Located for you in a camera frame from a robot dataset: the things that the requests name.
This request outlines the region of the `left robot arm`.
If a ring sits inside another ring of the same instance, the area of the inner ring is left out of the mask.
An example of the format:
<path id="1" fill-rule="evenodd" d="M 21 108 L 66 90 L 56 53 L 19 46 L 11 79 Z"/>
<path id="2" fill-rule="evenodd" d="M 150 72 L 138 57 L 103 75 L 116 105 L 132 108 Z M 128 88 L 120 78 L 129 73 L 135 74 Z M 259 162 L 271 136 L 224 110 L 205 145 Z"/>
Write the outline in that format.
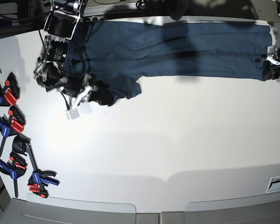
<path id="1" fill-rule="evenodd" d="M 276 1 L 277 13 L 280 17 L 280 0 Z M 263 77 L 265 80 L 277 80 L 280 78 L 280 25 L 273 25 L 272 32 L 275 36 L 268 53 L 262 57 Z"/>

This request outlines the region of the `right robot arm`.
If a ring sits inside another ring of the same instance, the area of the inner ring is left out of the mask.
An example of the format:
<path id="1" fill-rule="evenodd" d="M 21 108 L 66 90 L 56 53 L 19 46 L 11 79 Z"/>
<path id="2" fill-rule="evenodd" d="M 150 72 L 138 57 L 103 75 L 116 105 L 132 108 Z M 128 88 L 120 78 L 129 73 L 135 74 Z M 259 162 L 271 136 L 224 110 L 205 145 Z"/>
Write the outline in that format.
<path id="1" fill-rule="evenodd" d="M 83 50 L 76 43 L 75 50 L 80 57 L 82 68 L 75 74 L 66 71 L 65 60 L 69 55 L 69 43 L 76 28 L 83 21 L 85 0 L 52 0 L 44 31 L 48 34 L 41 39 L 42 50 L 37 58 L 34 79 L 47 92 L 56 90 L 63 96 L 68 110 L 81 103 L 97 102 L 111 105 L 113 96 L 106 85 L 94 80 L 86 73 Z"/>

